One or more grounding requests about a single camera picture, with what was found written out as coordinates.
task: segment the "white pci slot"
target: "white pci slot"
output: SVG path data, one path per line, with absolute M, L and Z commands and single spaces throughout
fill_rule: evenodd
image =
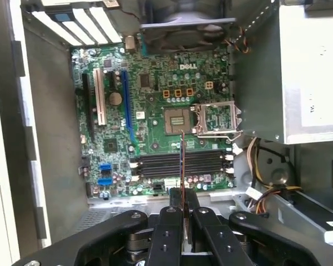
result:
M 93 70 L 94 86 L 96 95 L 96 107 L 98 114 L 98 125 L 106 125 L 105 88 L 103 72 L 99 68 Z

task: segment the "dell logo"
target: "dell logo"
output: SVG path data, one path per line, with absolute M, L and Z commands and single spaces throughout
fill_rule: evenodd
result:
M 184 69 L 197 69 L 198 67 L 196 66 L 196 64 L 180 64 L 179 65 L 180 70 L 184 70 Z

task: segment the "circuit board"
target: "circuit board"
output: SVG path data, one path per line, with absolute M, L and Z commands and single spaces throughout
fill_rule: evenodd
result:
M 73 50 L 72 63 L 88 197 L 167 195 L 180 186 L 181 132 L 185 187 L 235 185 L 220 160 L 231 144 L 195 136 L 197 116 L 190 111 L 232 99 L 225 48 L 145 57 L 121 44 Z M 206 114 L 209 128 L 230 127 L 229 109 L 210 107 Z

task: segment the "black plastic arm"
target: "black plastic arm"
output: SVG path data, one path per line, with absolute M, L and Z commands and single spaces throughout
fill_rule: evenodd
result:
M 219 221 L 212 209 L 197 208 L 193 212 L 193 218 L 198 230 L 204 235 L 206 245 L 213 253 L 216 261 L 214 265 L 253 266 L 232 230 Z
M 183 238 L 183 213 L 178 207 L 165 207 L 160 211 L 155 226 L 147 266 L 179 266 Z
M 280 223 L 252 213 L 235 212 L 229 217 L 229 226 L 271 247 L 276 256 L 284 262 L 295 262 L 301 266 L 333 266 L 333 246 L 309 238 Z
M 148 217 L 140 211 L 126 211 L 96 226 L 25 257 L 13 266 L 37 261 L 40 265 L 86 265 L 93 259 L 109 265 L 110 255 L 127 241 L 128 234 L 147 227 Z

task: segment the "black mechanical arm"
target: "black mechanical arm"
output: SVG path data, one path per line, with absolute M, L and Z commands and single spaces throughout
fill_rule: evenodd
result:
M 333 266 L 333 246 L 255 214 L 226 220 L 196 206 L 185 216 L 177 206 L 149 217 L 127 211 L 14 266 Z

